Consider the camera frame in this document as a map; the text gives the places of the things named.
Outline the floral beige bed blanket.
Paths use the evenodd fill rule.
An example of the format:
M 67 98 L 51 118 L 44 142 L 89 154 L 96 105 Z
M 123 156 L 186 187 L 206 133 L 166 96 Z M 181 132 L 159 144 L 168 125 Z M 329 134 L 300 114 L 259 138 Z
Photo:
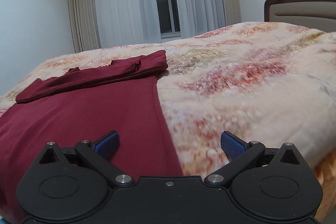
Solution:
M 62 55 L 36 67 L 1 96 L 1 116 L 35 80 L 163 50 L 157 79 L 162 113 L 182 175 L 206 176 L 228 163 L 227 130 L 268 147 L 294 143 L 323 188 L 317 219 L 335 208 L 335 33 L 289 23 L 247 22 L 160 44 Z

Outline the brown padded headboard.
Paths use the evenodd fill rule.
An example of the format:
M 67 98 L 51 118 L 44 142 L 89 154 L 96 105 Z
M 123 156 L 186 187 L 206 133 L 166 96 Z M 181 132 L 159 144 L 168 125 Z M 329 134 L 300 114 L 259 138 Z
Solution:
M 334 32 L 335 1 L 266 0 L 264 3 L 264 21 L 283 22 L 325 32 Z

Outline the dark red shirt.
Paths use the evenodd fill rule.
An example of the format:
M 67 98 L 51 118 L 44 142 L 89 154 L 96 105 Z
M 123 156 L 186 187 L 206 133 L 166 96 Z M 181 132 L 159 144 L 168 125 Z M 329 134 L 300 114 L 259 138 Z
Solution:
M 1 116 L 1 216 L 19 223 L 17 186 L 49 141 L 72 147 L 110 131 L 121 145 L 112 163 L 133 177 L 181 176 L 157 92 L 167 69 L 163 50 L 37 79 Z

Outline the beige drape curtain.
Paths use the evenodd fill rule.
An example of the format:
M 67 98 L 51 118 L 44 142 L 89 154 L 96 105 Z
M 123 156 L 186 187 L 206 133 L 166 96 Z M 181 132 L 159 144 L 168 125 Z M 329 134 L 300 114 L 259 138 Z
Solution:
M 99 49 L 95 0 L 68 0 L 68 11 L 75 52 Z

